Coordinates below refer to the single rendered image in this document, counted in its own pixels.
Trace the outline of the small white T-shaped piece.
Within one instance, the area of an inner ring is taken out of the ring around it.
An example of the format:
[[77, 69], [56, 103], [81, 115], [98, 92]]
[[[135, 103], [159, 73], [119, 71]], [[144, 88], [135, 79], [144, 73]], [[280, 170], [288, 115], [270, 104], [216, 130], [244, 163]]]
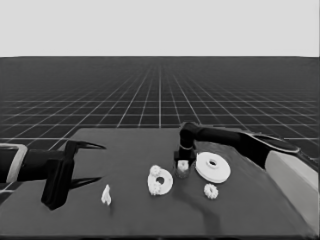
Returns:
[[111, 190], [111, 187], [109, 185], [106, 185], [101, 195], [101, 202], [103, 204], [110, 205], [112, 203], [110, 190]]

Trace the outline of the white round carrier with pins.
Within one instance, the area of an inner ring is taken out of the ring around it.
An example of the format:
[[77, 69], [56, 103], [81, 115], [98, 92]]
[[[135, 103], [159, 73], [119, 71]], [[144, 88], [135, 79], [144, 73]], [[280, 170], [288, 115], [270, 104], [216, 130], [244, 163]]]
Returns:
[[173, 186], [173, 177], [169, 171], [163, 168], [161, 168], [161, 172], [157, 177], [152, 176], [149, 171], [149, 175], [147, 178], [148, 188], [155, 182], [159, 182], [161, 184], [161, 192], [159, 195], [165, 195], [171, 190]]

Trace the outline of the large thick white disc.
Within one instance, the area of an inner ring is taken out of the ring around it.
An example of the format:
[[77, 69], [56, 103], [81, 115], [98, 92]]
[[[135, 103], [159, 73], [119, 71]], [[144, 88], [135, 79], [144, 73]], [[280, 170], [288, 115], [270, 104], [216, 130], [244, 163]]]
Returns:
[[222, 156], [211, 152], [198, 153], [195, 168], [201, 177], [212, 183], [223, 183], [231, 175], [228, 162]]

